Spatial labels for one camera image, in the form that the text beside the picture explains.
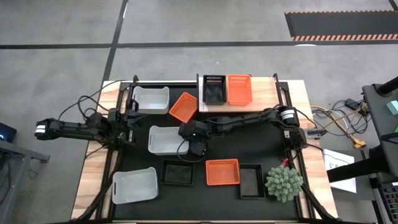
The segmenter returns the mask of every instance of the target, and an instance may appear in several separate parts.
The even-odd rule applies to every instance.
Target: orange tray
[[[239,184],[239,164],[237,159],[217,159],[206,161],[207,185]]]
[[[248,105],[252,102],[250,75],[228,75],[228,103]]]
[[[170,109],[169,114],[187,123],[198,109],[198,100],[189,93],[182,93],[180,98]]]

